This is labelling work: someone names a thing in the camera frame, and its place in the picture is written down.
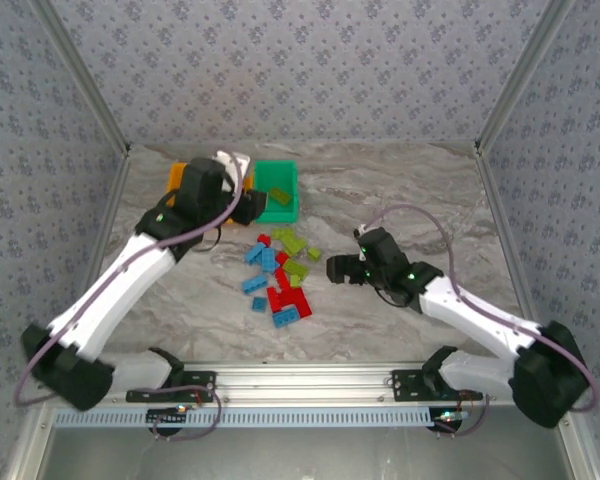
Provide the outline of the aluminium frame leg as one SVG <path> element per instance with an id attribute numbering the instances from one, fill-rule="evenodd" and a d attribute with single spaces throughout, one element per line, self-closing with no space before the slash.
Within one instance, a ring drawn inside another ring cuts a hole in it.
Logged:
<path id="1" fill-rule="evenodd" d="M 600 458 L 585 416 L 569 412 L 559 432 L 574 480 L 600 480 Z"/>
<path id="2" fill-rule="evenodd" d="M 28 411 L 4 480 L 36 480 L 41 470 L 56 409 L 42 405 Z"/>

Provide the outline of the aluminium mounting rail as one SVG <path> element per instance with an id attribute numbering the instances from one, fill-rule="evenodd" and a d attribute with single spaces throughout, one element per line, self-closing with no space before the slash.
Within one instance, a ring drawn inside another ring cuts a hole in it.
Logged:
<path id="1" fill-rule="evenodd" d="M 394 402 L 390 373 L 413 362 L 188 362 L 184 370 L 216 373 L 228 407 L 373 407 Z"/>

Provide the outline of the aluminium corner post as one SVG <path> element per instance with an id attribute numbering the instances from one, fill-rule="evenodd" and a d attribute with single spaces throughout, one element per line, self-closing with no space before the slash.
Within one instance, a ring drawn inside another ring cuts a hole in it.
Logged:
<path id="1" fill-rule="evenodd" d="M 27 2 L 68 69 L 104 135 L 114 149 L 126 158 L 128 145 L 124 135 L 52 2 L 50 0 L 27 0 Z"/>
<path id="2" fill-rule="evenodd" d="M 493 146 L 575 3 L 576 0 L 547 0 L 475 141 L 479 156 L 485 157 Z"/>

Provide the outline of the green plastic bin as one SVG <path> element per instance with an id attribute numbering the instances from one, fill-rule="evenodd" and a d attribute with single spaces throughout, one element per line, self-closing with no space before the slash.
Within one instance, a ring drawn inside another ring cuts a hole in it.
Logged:
<path id="1" fill-rule="evenodd" d="M 268 196 L 267 206 L 257 220 L 258 223 L 292 224 L 298 221 L 300 197 L 295 161 L 257 161 L 254 167 L 254 187 Z M 290 196 L 286 205 L 282 205 L 270 195 L 270 191 L 274 188 Z"/>

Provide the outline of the small black controller board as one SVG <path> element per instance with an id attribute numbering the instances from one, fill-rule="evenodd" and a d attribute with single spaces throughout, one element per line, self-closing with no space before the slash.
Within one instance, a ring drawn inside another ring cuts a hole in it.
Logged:
<path id="1" fill-rule="evenodd" d="M 433 422 L 430 430 L 439 434 L 455 435 L 466 418 L 463 410 L 431 408 L 429 412 Z"/>
<path id="2" fill-rule="evenodd" d="M 156 437 L 176 435 L 183 429 L 186 419 L 186 411 L 178 407 L 149 409 L 145 414 L 145 423 Z"/>

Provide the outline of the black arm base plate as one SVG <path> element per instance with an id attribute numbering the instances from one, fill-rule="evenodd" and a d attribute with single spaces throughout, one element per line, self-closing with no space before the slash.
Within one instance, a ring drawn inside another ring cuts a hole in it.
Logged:
<path id="1" fill-rule="evenodd" d="M 215 371 L 180 371 L 171 373 L 164 384 L 144 392 L 126 393 L 129 403 L 211 403 L 210 390 L 216 387 Z"/>
<path id="2" fill-rule="evenodd" d="M 484 398 L 482 393 L 456 390 L 439 373 L 427 373 L 421 369 L 393 370 L 389 385 L 396 402 L 458 402 Z"/>

